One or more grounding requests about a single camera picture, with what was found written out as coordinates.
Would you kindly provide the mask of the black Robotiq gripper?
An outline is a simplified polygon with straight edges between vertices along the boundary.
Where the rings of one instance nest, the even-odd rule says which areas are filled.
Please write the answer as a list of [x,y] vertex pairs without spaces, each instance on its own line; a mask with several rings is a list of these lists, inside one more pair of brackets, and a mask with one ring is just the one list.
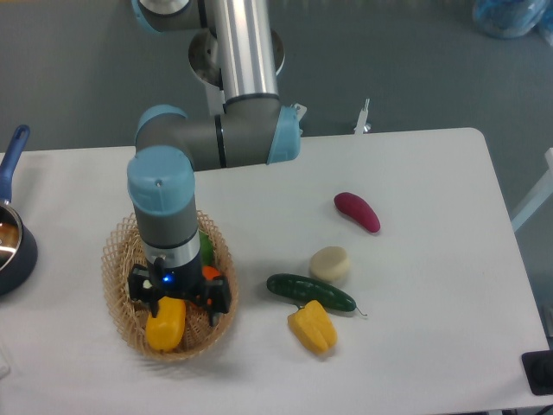
[[163,297],[194,303],[207,313],[210,327],[217,324],[219,315],[229,313],[232,293],[228,279],[226,276],[204,279],[201,257],[173,268],[158,257],[154,262],[148,261],[147,267],[134,264],[127,285],[130,299],[146,304],[153,317],[157,317]]

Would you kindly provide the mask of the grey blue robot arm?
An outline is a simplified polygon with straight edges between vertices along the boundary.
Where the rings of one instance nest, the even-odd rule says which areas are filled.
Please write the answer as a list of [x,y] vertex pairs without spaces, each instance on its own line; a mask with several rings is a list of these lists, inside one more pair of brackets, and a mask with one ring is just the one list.
[[281,104],[264,1],[135,1],[137,19],[155,32],[204,29],[215,42],[222,111],[191,121],[180,109],[158,105],[140,118],[127,187],[143,242],[146,266],[136,266],[130,297],[152,315],[162,298],[186,300],[209,316],[232,303],[226,278],[202,273],[195,206],[198,171],[280,163],[296,158],[297,112]]

